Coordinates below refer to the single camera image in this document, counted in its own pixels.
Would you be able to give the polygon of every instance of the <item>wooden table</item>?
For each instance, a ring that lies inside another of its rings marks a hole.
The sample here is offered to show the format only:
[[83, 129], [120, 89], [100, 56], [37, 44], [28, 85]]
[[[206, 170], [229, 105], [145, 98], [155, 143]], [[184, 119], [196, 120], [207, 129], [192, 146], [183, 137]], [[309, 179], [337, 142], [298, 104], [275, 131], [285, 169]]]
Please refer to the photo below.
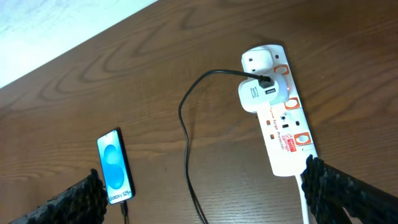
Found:
[[[199, 223], [178, 104], [203, 72], [242, 70], [244, 51], [274, 42], [289, 51], [319, 156], [398, 195], [397, 14], [393, 1], [155, 3], [0, 90], [1, 222], [101, 170], [96, 139], [120, 126], [131, 223]], [[295, 180], [272, 175], [242, 80], [208, 78], [184, 107], [193, 186], [210, 223], [300, 223]], [[108, 206], [105, 223], [122, 221]]]

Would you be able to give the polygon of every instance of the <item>power strip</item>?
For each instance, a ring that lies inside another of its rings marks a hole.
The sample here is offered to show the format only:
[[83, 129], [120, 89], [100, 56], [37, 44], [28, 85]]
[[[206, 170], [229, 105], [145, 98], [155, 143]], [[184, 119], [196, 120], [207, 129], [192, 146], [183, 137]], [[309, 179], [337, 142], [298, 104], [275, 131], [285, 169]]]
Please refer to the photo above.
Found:
[[243, 108], [257, 113], [274, 175], [300, 175], [309, 155], [317, 157], [299, 93], [280, 45], [263, 45], [242, 55], [245, 72], [271, 77], [273, 85], [262, 88], [248, 78], [239, 86]]

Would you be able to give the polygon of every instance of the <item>usb port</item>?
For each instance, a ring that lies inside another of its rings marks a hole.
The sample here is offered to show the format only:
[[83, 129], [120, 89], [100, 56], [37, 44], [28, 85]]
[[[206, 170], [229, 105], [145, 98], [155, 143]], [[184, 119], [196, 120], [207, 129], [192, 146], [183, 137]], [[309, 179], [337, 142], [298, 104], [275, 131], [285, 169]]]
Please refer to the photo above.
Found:
[[270, 89], [270, 90], [266, 90], [266, 94], [270, 94], [270, 93], [273, 93], [273, 92], [276, 92], [275, 88]]

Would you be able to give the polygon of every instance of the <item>blue phone screen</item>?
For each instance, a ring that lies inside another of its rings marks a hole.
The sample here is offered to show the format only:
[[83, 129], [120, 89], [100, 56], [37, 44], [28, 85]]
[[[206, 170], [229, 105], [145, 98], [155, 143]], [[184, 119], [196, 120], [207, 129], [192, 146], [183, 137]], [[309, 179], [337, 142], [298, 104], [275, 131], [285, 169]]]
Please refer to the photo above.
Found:
[[114, 204], [131, 198], [133, 195], [118, 132], [114, 130], [100, 137], [97, 146], [109, 203]]

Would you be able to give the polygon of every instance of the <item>black charging cable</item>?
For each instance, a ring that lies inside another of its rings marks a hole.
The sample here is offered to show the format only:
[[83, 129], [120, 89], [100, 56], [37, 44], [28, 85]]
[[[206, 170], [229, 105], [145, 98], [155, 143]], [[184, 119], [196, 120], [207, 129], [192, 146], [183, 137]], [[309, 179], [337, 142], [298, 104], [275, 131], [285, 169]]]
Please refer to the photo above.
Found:
[[123, 218], [124, 218], [124, 224], [130, 224], [129, 209], [127, 207], [127, 202], [123, 201], [122, 203], [120, 203], [120, 208], [122, 210], [122, 215], [123, 215]]
[[181, 126], [182, 129], [184, 131], [184, 135], [185, 135], [185, 157], [184, 157], [184, 173], [185, 173], [185, 180], [187, 181], [188, 184], [188, 189], [189, 192], [191, 194], [191, 198], [192, 198], [192, 202], [193, 202], [193, 206], [195, 207], [195, 210], [197, 211], [197, 214], [199, 216], [200, 221], [202, 222], [202, 224], [208, 224], [205, 213], [203, 212], [203, 210], [200, 207], [198, 198], [195, 194], [195, 191], [193, 190], [192, 184], [191, 184], [191, 180], [189, 179], [189, 174], [188, 174], [188, 162], [189, 162], [189, 138], [188, 138], [188, 133], [187, 133], [187, 129], [185, 128], [184, 122], [182, 120], [182, 116], [181, 116], [181, 110], [182, 110], [182, 106], [185, 102], [185, 100], [187, 99], [188, 95], [192, 92], [192, 90], [194, 89], [194, 87], [205, 77], [207, 77], [208, 75], [212, 75], [212, 74], [216, 74], [216, 73], [221, 73], [221, 74], [229, 74], [229, 75], [239, 75], [242, 77], [249, 77], [249, 78], [254, 78], [259, 80], [259, 83], [266, 83], [266, 82], [271, 82], [271, 78], [270, 77], [266, 77], [266, 76], [262, 76], [262, 75], [253, 75], [250, 73], [246, 73], [246, 72], [240, 72], [240, 71], [234, 71], [234, 70], [225, 70], [225, 69], [217, 69], [217, 70], [210, 70], [206, 73], [204, 73], [202, 76], [200, 76], [193, 84], [192, 86], [189, 88], [189, 90], [187, 91], [187, 93], [184, 95], [184, 97], [181, 100], [180, 106], [178, 107], [178, 118], [180, 119], [181, 122]]

